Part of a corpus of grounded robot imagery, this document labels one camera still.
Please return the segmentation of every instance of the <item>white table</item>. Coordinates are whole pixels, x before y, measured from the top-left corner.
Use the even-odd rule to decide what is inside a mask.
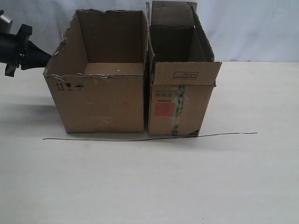
[[[67,135],[42,69],[0,66],[0,223],[299,222],[299,63],[224,63],[200,134]]]

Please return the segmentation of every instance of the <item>red label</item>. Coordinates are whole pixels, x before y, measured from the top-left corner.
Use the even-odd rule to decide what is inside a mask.
[[[156,103],[156,116],[173,116],[176,104],[173,102]]]

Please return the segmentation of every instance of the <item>white wall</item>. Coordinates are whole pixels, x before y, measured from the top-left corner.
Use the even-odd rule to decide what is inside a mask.
[[[31,40],[52,53],[77,8],[145,9],[146,0],[0,0]],[[299,0],[200,0],[198,14],[217,61],[299,62]]]

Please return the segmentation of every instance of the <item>cardboard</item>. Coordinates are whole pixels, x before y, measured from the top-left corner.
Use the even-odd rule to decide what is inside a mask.
[[[196,6],[194,2],[152,3],[149,134],[199,134],[221,63],[214,62]]]
[[[144,131],[147,29],[142,11],[75,12],[44,71],[67,132]]]

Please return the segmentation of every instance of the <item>cable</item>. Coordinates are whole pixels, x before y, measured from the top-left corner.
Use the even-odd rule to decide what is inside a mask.
[[[203,137],[211,137],[211,136],[217,136],[217,135],[229,135],[229,134],[257,134],[257,132],[219,133],[219,134],[208,134],[208,135],[201,135],[201,136],[181,136],[181,137],[166,137],[166,138],[138,139],[138,140],[64,139],[64,138],[44,138],[43,140],[136,142],[136,141],[152,141],[152,140],[163,140],[163,139],[203,138]]]

